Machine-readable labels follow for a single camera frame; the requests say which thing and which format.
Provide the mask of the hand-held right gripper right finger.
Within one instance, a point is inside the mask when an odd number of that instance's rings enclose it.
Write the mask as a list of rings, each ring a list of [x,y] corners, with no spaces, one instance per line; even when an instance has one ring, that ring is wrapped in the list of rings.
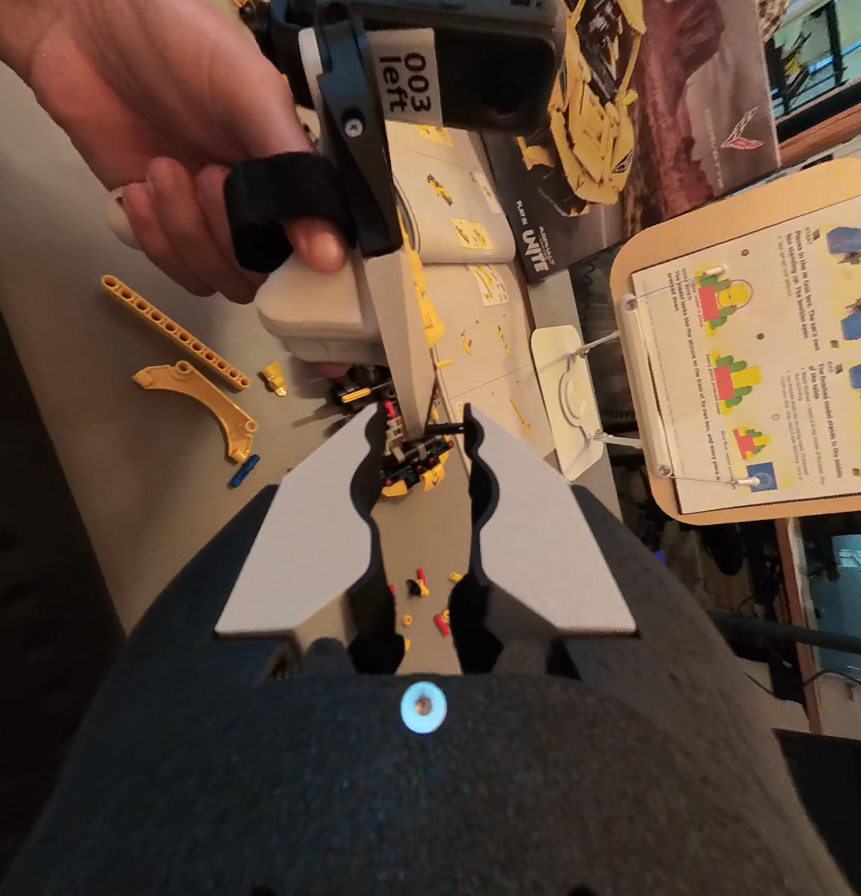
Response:
[[[468,566],[448,601],[460,671],[490,673],[509,644],[544,661],[579,639],[635,637],[638,624],[571,484],[467,404]]]

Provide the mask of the scattered small toy pieces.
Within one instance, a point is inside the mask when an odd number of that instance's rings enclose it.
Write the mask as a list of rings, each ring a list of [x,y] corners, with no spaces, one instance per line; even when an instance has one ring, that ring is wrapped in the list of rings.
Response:
[[[407,659],[436,655],[451,647],[451,596],[465,576],[460,570],[436,574],[428,566],[416,566],[388,585],[395,631],[402,636]]]

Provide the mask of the printed instruction sheet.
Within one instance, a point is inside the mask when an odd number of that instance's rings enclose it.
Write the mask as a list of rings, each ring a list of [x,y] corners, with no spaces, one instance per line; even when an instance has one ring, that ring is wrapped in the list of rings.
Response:
[[[630,281],[678,512],[861,504],[861,196]]]

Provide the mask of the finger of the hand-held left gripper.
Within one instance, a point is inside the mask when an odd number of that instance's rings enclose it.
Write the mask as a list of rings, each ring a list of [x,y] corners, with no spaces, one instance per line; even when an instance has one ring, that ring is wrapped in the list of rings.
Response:
[[[428,346],[419,298],[405,247],[362,262],[370,305],[406,435],[423,436],[436,387],[436,369]]]

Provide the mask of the toy car set box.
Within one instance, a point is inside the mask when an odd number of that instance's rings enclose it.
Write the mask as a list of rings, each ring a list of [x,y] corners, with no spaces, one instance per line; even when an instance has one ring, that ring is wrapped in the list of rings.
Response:
[[[546,118],[486,133],[530,284],[775,172],[758,4],[561,2]]]

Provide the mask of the building instruction booklet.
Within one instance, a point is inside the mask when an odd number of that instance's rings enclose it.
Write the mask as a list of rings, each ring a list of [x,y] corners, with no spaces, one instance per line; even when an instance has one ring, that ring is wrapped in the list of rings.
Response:
[[[387,124],[403,248],[438,394],[452,420],[481,409],[541,458],[554,451],[515,271],[515,241],[468,132]]]

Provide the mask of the yellow curved arch piece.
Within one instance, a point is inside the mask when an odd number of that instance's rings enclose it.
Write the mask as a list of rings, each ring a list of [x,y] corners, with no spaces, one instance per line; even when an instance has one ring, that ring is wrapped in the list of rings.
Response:
[[[172,392],[198,402],[222,429],[228,459],[237,463],[249,459],[257,421],[189,362],[147,366],[133,376],[133,381],[147,391]]]

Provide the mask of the yellow black toy car model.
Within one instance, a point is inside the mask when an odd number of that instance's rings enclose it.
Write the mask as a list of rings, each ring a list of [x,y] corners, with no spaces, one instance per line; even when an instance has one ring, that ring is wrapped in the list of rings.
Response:
[[[406,435],[402,410],[382,345],[382,359],[350,365],[343,375],[331,379],[330,393],[335,406],[348,416],[368,408],[370,404],[380,406],[386,427],[380,473],[384,497],[403,497],[417,486],[424,490],[436,487],[445,476],[447,459],[455,449],[455,436],[447,431],[447,423],[442,422],[439,416],[442,399],[436,347],[446,334],[446,327],[431,300],[425,267],[414,246],[402,209],[397,210],[397,217],[402,247],[409,255],[425,335],[436,369],[436,387],[425,432],[414,440]]]

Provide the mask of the grey desk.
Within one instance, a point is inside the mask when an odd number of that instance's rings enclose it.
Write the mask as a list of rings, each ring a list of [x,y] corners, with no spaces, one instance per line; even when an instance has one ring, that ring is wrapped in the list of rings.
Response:
[[[324,380],[266,334],[250,307],[193,297],[104,220],[107,195],[20,79],[0,63],[0,308],[124,628],[257,492],[324,441]],[[181,359],[106,297],[116,275],[246,375],[280,361],[288,395],[253,382],[257,464],[236,489],[213,417],[146,391],[140,369]]]

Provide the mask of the person's left hand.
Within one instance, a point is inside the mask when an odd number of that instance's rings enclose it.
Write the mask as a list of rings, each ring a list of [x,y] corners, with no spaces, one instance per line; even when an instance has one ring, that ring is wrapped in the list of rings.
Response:
[[[289,85],[209,2],[0,1],[0,61],[33,92],[108,190],[134,239],[199,297],[251,303],[264,278],[236,262],[231,167],[312,151]]]

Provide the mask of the long yellow holed beam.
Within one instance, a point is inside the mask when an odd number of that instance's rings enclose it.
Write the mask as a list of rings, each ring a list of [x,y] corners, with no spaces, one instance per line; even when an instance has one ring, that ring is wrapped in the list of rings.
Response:
[[[100,285],[108,297],[128,309],[136,320],[143,322],[150,329],[158,331],[186,357],[195,360],[233,391],[242,392],[250,387],[249,377],[232,362],[211,349],[121,280],[111,275],[105,275],[101,278]]]

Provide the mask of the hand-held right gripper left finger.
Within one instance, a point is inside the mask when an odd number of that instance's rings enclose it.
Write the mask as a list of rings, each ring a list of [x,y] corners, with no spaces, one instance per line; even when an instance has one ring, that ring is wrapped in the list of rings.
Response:
[[[361,673],[394,673],[405,649],[372,511],[387,439],[369,405],[280,482],[214,632],[280,635],[304,652],[335,639]]]

